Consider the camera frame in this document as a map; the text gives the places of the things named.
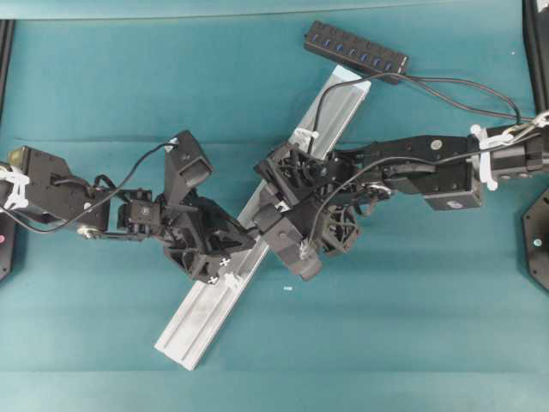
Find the robotic arm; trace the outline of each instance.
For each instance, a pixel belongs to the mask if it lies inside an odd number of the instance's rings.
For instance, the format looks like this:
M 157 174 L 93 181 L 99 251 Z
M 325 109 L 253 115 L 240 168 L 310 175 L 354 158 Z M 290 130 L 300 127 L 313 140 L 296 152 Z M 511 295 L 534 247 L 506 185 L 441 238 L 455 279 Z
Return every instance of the robotic arm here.
M 50 230 L 34 229 L 39 233 L 66 227 L 87 239 L 155 238 L 191 279 L 216 283 L 218 268 L 231 253 L 250 249 L 255 241 L 217 203 L 197 194 L 197 186 L 213 168 L 190 132 L 183 131 L 158 148 L 162 146 L 165 187 L 155 199 L 150 190 L 117 188 L 105 175 L 90 185 L 74 176 L 64 159 L 23 146 L 9 154 L 8 163 L 0 162 L 0 204 L 3 211 L 15 211 L 31 221 L 61 223 Z M 111 232 L 109 214 L 115 196 L 122 205 L 118 231 Z
M 326 159 L 285 143 L 256 166 L 268 182 L 254 216 L 258 232 L 293 274 L 310 280 L 319 252 L 348 252 L 357 215 L 396 192 L 421 195 L 435 210 L 478 208 L 483 183 L 549 172 L 547 113 L 531 124 L 472 128 L 471 136 L 416 136 L 334 150 Z

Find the black plastic part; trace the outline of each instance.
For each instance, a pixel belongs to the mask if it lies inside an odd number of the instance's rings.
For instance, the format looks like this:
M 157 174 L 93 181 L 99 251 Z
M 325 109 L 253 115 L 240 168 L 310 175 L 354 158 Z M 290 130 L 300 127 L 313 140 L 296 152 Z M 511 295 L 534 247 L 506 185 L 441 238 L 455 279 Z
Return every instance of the black plastic part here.
M 0 215 L 0 280 L 10 271 L 14 255 L 15 221 L 6 215 Z
M 175 138 L 178 146 L 166 151 L 164 177 L 164 198 L 171 207 L 179 206 L 190 191 L 214 170 L 202 147 L 188 130 L 182 131 Z
M 0 119 L 2 118 L 3 96 L 8 78 L 9 56 L 14 34 L 13 20 L 0 20 Z
M 0 20 L 0 119 L 2 119 L 3 97 L 8 77 L 9 56 L 15 22 Z M 0 215 L 0 280 L 11 271 L 15 243 L 15 222 L 6 215 Z
M 536 0 L 523 0 L 522 30 L 536 112 L 543 112 L 549 108 L 549 9 L 539 12 Z
M 329 24 L 315 21 L 305 35 L 305 49 L 367 75 L 404 73 L 408 56 Z M 396 84 L 395 77 L 382 78 Z
M 86 208 L 106 197 L 106 192 L 96 191 L 90 197 L 81 185 L 67 183 L 56 185 L 57 178 L 74 177 L 67 162 L 58 156 L 23 146 L 11 152 L 10 163 L 19 167 L 30 179 L 25 196 L 29 207 L 22 211 L 26 215 L 43 223 L 66 221 Z M 76 221 L 75 226 L 86 226 L 105 232 L 109 224 L 110 202 L 105 202 Z
M 262 233 L 271 251 L 294 275 L 304 281 L 315 277 L 323 267 L 313 245 L 304 248 L 303 229 L 284 217 L 273 204 L 263 206 L 253 216 L 253 221 Z
M 549 291 L 549 189 L 522 216 L 530 275 Z

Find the wire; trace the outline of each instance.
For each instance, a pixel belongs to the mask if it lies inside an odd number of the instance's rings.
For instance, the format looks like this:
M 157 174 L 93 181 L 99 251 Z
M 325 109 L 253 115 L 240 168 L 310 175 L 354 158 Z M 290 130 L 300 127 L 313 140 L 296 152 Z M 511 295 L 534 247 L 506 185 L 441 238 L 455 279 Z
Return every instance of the wire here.
M 508 96 L 499 93 L 497 90 L 494 90 L 493 88 L 489 88 L 488 86 L 485 86 L 484 84 L 473 82 L 471 80 L 464 80 L 464 79 L 456 79 L 454 77 L 418 77 L 418 76 L 410 76 L 408 77 L 420 81 L 420 82 L 439 82 L 439 83 L 458 83 L 458 84 L 465 84 L 467 86 L 471 86 L 472 88 L 477 88 L 479 90 L 484 90 L 485 92 L 492 94 L 499 99 L 503 100 L 505 103 L 507 103 L 515 112 L 516 115 L 516 123 L 520 124 L 522 121 L 522 115 L 521 111 L 516 105 L 516 103 Z
M 112 191 L 116 190 L 117 187 L 114 185 L 111 178 L 109 178 L 106 174 L 100 174 L 100 175 L 95 177 L 95 180 L 94 180 L 94 188 L 95 189 L 101 188 L 101 186 L 100 186 L 101 181 L 105 182 L 108 189 L 110 189 Z M 130 200 L 123 193 L 118 193 L 117 197 L 125 203 L 130 202 Z
M 523 143 L 523 142 L 526 142 L 527 140 L 529 139 L 532 139 L 534 137 L 537 137 L 540 133 L 533 133 L 531 135 L 528 135 L 528 136 L 525 136 L 525 137 L 522 137 L 522 138 L 519 138 L 518 140 L 514 141 L 512 145 L 516 145 L 518 143 Z M 428 161 L 428 160 L 425 160 L 425 159 L 420 159 L 418 157 L 408 157 L 408 156 L 388 156 L 388 157 L 385 157 L 385 158 L 382 158 L 382 159 L 379 159 L 377 161 L 373 161 L 372 163 L 370 163 L 369 165 L 361 168 L 360 170 L 358 170 L 353 176 L 351 176 L 349 179 L 347 179 L 345 182 L 343 182 L 342 184 L 338 185 L 332 192 L 330 192 L 330 194 L 323 200 L 323 202 L 320 204 L 320 207 L 318 208 L 317 212 L 315 213 L 315 218 L 313 219 L 313 222 L 312 222 L 312 228 L 311 228 L 311 233 L 309 234 L 309 237 L 308 237 L 308 243 L 310 244 L 313 240 L 313 237 L 315 235 L 315 231 L 317 230 L 317 222 L 318 222 L 318 218 L 320 217 L 320 214 L 322 213 L 322 211 L 324 210 L 324 208 L 328 205 L 329 201 L 332 200 L 334 198 L 334 196 L 339 193 L 339 191 L 341 191 L 341 189 L 343 189 L 345 186 L 347 186 L 348 184 L 352 183 L 356 178 L 358 178 L 359 176 L 361 176 L 362 174 L 368 172 L 369 170 L 373 169 L 374 167 L 377 167 L 383 163 L 386 163 L 386 162 L 389 162 L 389 161 L 417 161 L 419 163 L 425 163 L 427 165 L 432 165 L 432 166 L 441 166 L 441 165 L 444 165 L 444 164 L 447 164 L 447 163 L 450 163 L 452 161 L 458 161 L 460 159 L 465 159 L 465 158 L 469 158 L 471 156 L 475 156 L 475 155 L 481 155 L 483 153 L 491 153 L 491 152 L 495 152 L 495 151 L 498 151 L 498 150 L 502 150 L 502 149 L 505 149 L 505 148 L 508 148 L 509 146 L 497 146 L 495 148 L 487 148 L 487 149 L 484 149 L 484 150 L 475 150 L 474 152 L 467 152 L 467 153 L 462 153 L 462 154 L 456 154 L 456 155 L 453 155 L 453 156 L 449 156 L 449 157 L 446 157 L 444 159 L 441 159 L 440 161 Z
M 93 204 L 92 206 L 90 206 L 89 208 L 85 209 L 83 212 L 79 213 L 78 215 L 76 215 L 75 217 L 71 218 L 71 219 L 68 219 L 67 221 L 65 221 L 64 223 L 58 225 L 58 226 L 55 226 L 51 229 L 38 229 L 37 227 L 33 227 L 31 225 L 29 225 L 28 223 L 22 221 L 21 219 L 19 219 L 19 217 L 17 215 L 15 215 L 14 213 L 12 213 L 11 211 L 9 211 L 8 209 L 4 208 L 4 206 L 0 205 L 0 210 L 2 210 L 2 212 L 4 212 L 7 216 L 9 216 L 11 219 L 13 219 L 15 222 L 19 223 L 21 226 L 23 226 L 24 228 L 26 228 L 26 230 L 29 230 L 31 232 L 34 232 L 34 233 L 38 233 L 38 234 L 51 234 L 51 233 L 55 233 L 55 232 L 58 232 L 59 230 L 63 229 L 64 227 L 67 227 L 68 225 L 74 223 L 75 221 L 77 221 L 78 219 L 80 219 L 81 217 L 83 217 L 85 214 L 87 213 L 90 213 L 92 212 L 93 210 L 97 209 L 99 206 L 101 206 L 102 204 L 108 202 L 109 200 L 111 200 L 113 197 L 115 197 L 121 190 L 122 188 L 124 187 L 124 185 L 126 185 L 130 179 L 134 176 L 134 174 L 136 173 L 136 170 L 137 168 L 143 163 L 143 161 L 145 159 L 147 159 L 151 154 L 153 154 L 154 152 L 158 151 L 160 148 L 164 148 L 164 147 L 167 147 L 167 146 L 171 146 L 171 147 L 176 147 L 177 144 L 173 144 L 173 143 L 162 143 L 162 144 L 159 144 L 158 146 L 156 146 L 155 148 L 152 148 L 150 149 L 147 153 L 145 153 L 143 156 L 141 156 L 139 158 L 139 160 L 134 164 L 134 166 L 130 169 L 130 172 L 126 175 L 126 177 L 124 178 L 124 180 L 122 180 L 122 182 L 120 182 L 120 185 L 118 185 L 116 187 L 116 189 L 114 189 L 113 191 L 111 191 L 108 195 L 106 195 L 105 197 L 103 197 L 101 200 L 99 200 L 97 203 Z
M 454 107 L 457 107 L 458 109 L 465 110 L 466 112 L 482 114 L 484 116 L 492 116 L 492 117 L 495 117 L 495 118 L 510 118 L 510 119 L 514 119 L 517 123 L 521 123 L 522 116 L 521 116 L 520 110 L 516 106 L 515 102 L 511 98 L 509 98 L 509 97 L 507 97 L 507 96 L 505 96 L 505 95 L 503 95 L 499 92 L 496 92 L 495 90 L 493 90 L 493 89 L 491 89 L 487 86 L 484 86 L 482 84 L 479 84 L 479 83 L 476 83 L 476 82 L 471 82 L 469 80 L 453 79 L 453 78 L 413 77 L 413 76 L 402 75 L 400 73 L 379 73 L 377 75 L 372 75 L 372 76 L 368 76 L 368 77 L 361 77 L 357 80 L 351 80 L 349 82 L 337 83 L 337 84 L 334 84 L 334 85 L 330 86 L 329 88 L 326 88 L 326 90 L 324 90 L 324 92 L 320 96 L 320 100 L 318 101 L 317 112 L 315 114 L 315 122 L 313 124 L 313 131 L 317 131 L 317 129 L 318 129 L 318 124 L 319 124 L 319 121 L 320 121 L 320 114 L 321 114 L 321 111 L 323 109 L 324 100 L 326 99 L 326 96 L 332 90 L 334 90 L 336 88 L 351 86 L 353 84 L 359 84 L 361 82 L 368 82 L 370 80 L 380 79 L 380 78 L 388 77 L 388 76 L 396 77 L 398 79 L 401 79 L 401 80 L 404 80 L 404 81 L 407 81 L 407 82 L 411 82 L 411 83 L 415 84 L 416 86 L 419 86 L 419 87 L 423 88 L 427 93 L 432 94 L 433 96 L 438 97 L 439 99 L 446 101 L 447 103 L 451 104 Z M 490 94 L 494 94 L 498 98 L 500 98 L 500 99 L 506 101 L 507 103 L 509 103 L 510 106 L 515 111 L 515 116 L 512 116 L 512 115 L 507 114 L 507 113 L 493 112 L 493 111 L 490 111 L 490 110 L 477 109 L 475 107 L 464 105 L 464 104 L 460 103 L 459 101 L 456 101 L 456 100 L 452 99 L 451 97 L 447 96 L 446 94 L 443 94 L 443 93 L 437 91 L 436 89 L 426 85 L 425 83 L 423 83 L 422 81 L 417 80 L 417 79 L 428 79 L 428 80 L 425 80 L 426 82 L 463 83 L 463 84 L 467 84 L 467 85 L 475 87 L 475 88 L 480 88 L 480 89 L 485 90 L 486 92 L 488 92 Z
M 59 178 L 57 180 L 54 180 L 53 182 L 51 182 L 54 186 L 59 186 L 59 185 L 66 185 L 67 183 L 72 183 L 74 185 L 79 185 L 79 186 L 82 186 L 85 190 L 86 190 L 86 193 L 87 193 L 87 196 L 88 197 L 94 197 L 94 188 L 92 186 L 89 185 L 89 183 L 85 180 L 85 179 L 82 179 L 82 178 L 77 178 L 77 177 L 67 177 L 67 178 Z

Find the black power cable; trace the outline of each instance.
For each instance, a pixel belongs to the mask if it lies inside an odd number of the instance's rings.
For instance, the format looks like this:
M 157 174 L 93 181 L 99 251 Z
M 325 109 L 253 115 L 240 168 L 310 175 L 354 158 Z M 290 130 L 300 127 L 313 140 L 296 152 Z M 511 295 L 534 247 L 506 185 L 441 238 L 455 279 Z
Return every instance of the black power cable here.
M 157 150 L 159 150 L 160 148 L 164 148 L 164 147 L 167 147 L 167 146 L 171 146 L 171 147 L 176 147 L 177 144 L 173 144 L 173 143 L 162 143 L 162 144 L 159 144 L 158 146 L 156 146 L 155 148 L 152 148 L 150 149 L 147 153 L 145 153 L 143 156 L 141 156 L 139 158 L 139 160 L 134 164 L 134 166 L 130 169 L 130 172 L 126 175 L 126 177 L 124 178 L 124 180 L 122 180 L 122 182 L 120 182 L 120 185 L 118 185 L 113 191 L 109 192 L 109 194 L 105 197 L 103 197 L 101 200 L 99 200 L 97 203 L 94 203 L 93 205 L 91 205 L 89 208 L 85 209 L 83 212 L 79 213 L 78 215 L 76 215 L 75 217 L 71 218 L 71 219 L 68 219 L 67 221 L 65 221 L 64 223 L 61 223 L 60 225 L 58 226 L 55 226 L 51 229 L 38 229 L 37 227 L 33 227 L 29 224 L 27 224 L 26 222 L 24 222 L 23 220 L 21 220 L 17 215 L 15 215 L 14 213 L 12 213 L 11 211 L 9 211 L 8 209 L 4 208 L 4 206 L 0 205 L 0 210 L 2 210 L 2 212 L 4 212 L 7 216 L 9 216 L 11 219 L 13 219 L 15 222 L 19 223 L 21 226 L 23 226 L 24 228 L 26 228 L 26 230 L 29 230 L 31 232 L 34 232 L 34 233 L 38 233 L 38 234 L 51 234 L 51 233 L 55 233 L 55 232 L 58 232 L 59 230 L 63 229 L 64 227 L 67 227 L 68 225 L 74 223 L 75 221 L 77 221 L 78 219 L 80 219 L 81 217 L 83 217 L 86 213 L 90 213 L 92 212 L 93 210 L 97 209 L 100 205 L 110 201 L 113 197 L 115 197 L 121 190 L 122 188 L 130 181 L 130 179 L 134 176 L 134 174 L 136 173 L 136 170 L 137 168 L 143 163 L 143 161 L 145 159 L 147 159 L 151 154 L 153 154 L 154 152 L 156 152 Z
M 370 80 L 380 79 L 382 77 L 387 77 L 387 76 L 397 77 L 397 78 L 399 78 L 401 80 L 404 80 L 406 82 L 411 82 L 412 84 L 415 84 L 416 86 L 419 86 L 419 87 L 423 88 L 427 93 L 429 93 L 429 94 L 431 94 L 435 97 L 438 97 L 441 100 L 446 101 L 447 103 L 451 104 L 453 107 L 457 107 L 458 109 L 462 109 L 462 110 L 465 110 L 467 112 L 482 114 L 484 116 L 492 116 L 494 118 L 514 119 L 517 124 L 520 124 L 523 119 L 524 120 L 532 120 L 531 118 L 523 118 L 522 117 L 519 108 L 516 106 L 515 102 L 511 98 L 497 92 L 496 90 L 493 90 L 492 88 L 489 88 L 489 87 L 484 86 L 484 85 L 482 85 L 480 83 L 477 83 L 477 82 L 471 82 L 469 80 L 462 80 L 462 79 L 455 79 L 455 78 L 451 78 L 451 77 L 448 77 L 448 78 L 446 78 L 446 77 L 421 77 L 421 76 L 407 76 L 407 75 L 402 75 L 402 74 L 399 74 L 399 73 L 379 73 L 377 75 L 361 77 L 357 80 L 351 80 L 349 82 L 337 83 L 337 84 L 334 84 L 334 85 L 330 86 L 329 88 L 326 88 L 326 90 L 324 90 L 324 92 L 320 96 L 320 100 L 318 101 L 317 112 L 315 114 L 315 122 L 313 124 L 313 131 L 317 131 L 318 123 L 320 121 L 320 114 L 321 114 L 321 111 L 323 109 L 323 103 L 326 99 L 326 96 L 332 90 L 334 90 L 336 88 L 342 88 L 342 87 L 345 87 L 345 86 L 351 86 L 353 84 L 359 84 L 361 82 L 368 82 Z M 475 107 L 464 105 L 464 104 L 460 103 L 459 101 L 456 101 L 456 100 L 452 99 L 448 95 L 443 94 L 443 93 L 439 92 L 438 90 L 428 86 L 427 84 L 424 83 L 424 81 L 425 82 L 461 83 L 461 84 L 466 84 L 466 85 L 474 87 L 474 88 L 484 90 L 487 93 L 492 94 L 492 95 L 498 97 L 499 99 L 505 101 L 507 104 L 509 104 L 509 106 L 515 111 L 515 116 L 507 114 L 507 113 L 493 112 L 491 110 L 477 109 Z
M 85 179 L 82 179 L 82 178 L 77 178 L 75 176 L 69 176 L 69 177 L 66 177 L 66 178 L 59 178 L 59 179 L 53 180 L 53 182 L 51 182 L 51 183 L 54 186 L 66 185 L 67 183 L 71 183 L 73 185 L 79 185 L 79 186 L 82 186 L 84 188 L 84 190 L 86 191 L 88 197 L 94 197 L 94 188 L 92 186 L 90 186 L 90 184 Z
M 102 181 L 105 182 L 105 184 L 107 185 L 107 190 L 115 191 L 117 189 L 117 187 L 112 182 L 111 178 L 109 178 L 106 174 L 100 174 L 100 175 L 95 177 L 94 189 L 101 189 L 100 183 Z M 122 200 L 124 203 L 129 203 L 130 202 L 130 200 L 123 193 L 119 192 L 117 194 L 117 197 L 120 200 Z

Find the metal bar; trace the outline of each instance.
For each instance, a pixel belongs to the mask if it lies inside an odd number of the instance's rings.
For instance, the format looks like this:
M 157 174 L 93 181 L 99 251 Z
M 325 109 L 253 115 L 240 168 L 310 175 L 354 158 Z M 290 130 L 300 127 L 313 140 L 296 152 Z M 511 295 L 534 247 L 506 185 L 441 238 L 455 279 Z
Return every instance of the metal bar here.
M 6 89 L 6 79 L 8 77 L 14 24 L 13 20 L 0 21 L 0 119 L 2 118 L 3 96 Z
M 311 130 L 320 95 L 326 88 L 358 78 L 353 72 L 337 66 L 298 127 Z M 323 116 L 318 125 L 319 137 L 312 151 L 314 156 L 323 158 L 335 146 L 369 89 L 370 83 L 363 82 L 331 92 L 325 100 Z M 262 182 L 257 187 L 238 217 L 245 227 L 251 226 L 251 218 L 258 211 L 259 192 L 264 185 Z M 267 244 L 258 238 L 252 249 L 231 256 L 231 262 L 220 270 L 217 284 L 195 282 L 154 347 L 183 367 L 193 370 L 267 252 Z

